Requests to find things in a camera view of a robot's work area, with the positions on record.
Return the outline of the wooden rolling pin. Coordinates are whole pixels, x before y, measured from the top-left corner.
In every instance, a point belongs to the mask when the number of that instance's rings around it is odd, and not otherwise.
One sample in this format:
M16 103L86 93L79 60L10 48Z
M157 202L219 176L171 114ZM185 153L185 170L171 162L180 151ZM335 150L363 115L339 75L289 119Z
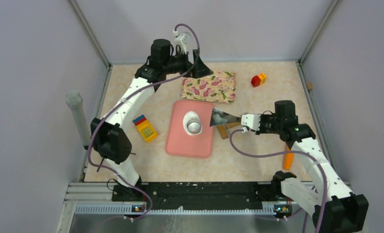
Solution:
M228 123L225 125L217 125L216 128L221 136L222 139L227 139L230 135L229 129L235 128L237 126L240 126L240 123Z

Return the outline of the metal scraper wooden handle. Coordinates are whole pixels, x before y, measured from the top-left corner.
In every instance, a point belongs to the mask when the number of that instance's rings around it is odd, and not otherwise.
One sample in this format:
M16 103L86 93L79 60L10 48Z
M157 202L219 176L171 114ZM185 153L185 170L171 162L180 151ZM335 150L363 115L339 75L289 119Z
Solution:
M218 126L218 125L225 125L225 124L229 124L229 123L240 124L241 123L241 117L231 115L231 114L224 112L223 110L215 108L215 107L212 108L210 122L209 122L210 127Z

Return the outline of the white dough ball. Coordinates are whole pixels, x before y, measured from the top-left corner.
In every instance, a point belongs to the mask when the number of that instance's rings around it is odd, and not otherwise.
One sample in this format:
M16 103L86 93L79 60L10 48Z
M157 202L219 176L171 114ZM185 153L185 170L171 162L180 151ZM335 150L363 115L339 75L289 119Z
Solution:
M199 135L203 130L200 117L194 111L189 111L184 115L182 125L188 135Z

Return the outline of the pink plastic tray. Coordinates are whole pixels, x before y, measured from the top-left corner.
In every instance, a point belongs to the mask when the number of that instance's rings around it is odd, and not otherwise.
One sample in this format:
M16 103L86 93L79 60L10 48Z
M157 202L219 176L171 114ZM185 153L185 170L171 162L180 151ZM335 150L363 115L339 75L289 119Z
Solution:
M172 156L206 159L212 154L213 128L209 125L213 103L179 100L173 105L165 150ZM187 133L183 127L184 116L197 113L202 126L198 135Z

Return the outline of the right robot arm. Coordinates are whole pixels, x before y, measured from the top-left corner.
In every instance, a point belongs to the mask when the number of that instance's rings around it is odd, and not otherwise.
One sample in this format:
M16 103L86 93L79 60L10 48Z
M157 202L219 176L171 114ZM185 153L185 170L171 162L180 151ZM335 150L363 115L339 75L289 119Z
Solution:
M289 197L311 216L318 233L355 233L363 229L368 200L355 194L327 160L308 124L300 124L295 104L275 102L275 112L255 114L247 126L256 134L276 134L303 165L315 190L282 171L276 172L271 195L277 200Z

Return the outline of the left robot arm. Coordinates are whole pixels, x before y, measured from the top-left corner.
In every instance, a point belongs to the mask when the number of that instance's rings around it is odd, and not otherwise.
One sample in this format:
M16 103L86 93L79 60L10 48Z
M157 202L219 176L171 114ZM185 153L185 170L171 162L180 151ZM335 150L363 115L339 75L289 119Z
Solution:
M134 74L129 88L117 104L99 119L91 122L91 141L87 157L92 166L91 152L95 150L109 164L103 168L112 171L124 186L123 193L129 200L137 200L142 194L140 175L130 160L132 144L125 132L140 107L163 83L181 77L201 78L212 71L202 62L200 48L192 51L193 62L181 46L173 46L169 40L156 39L146 62Z

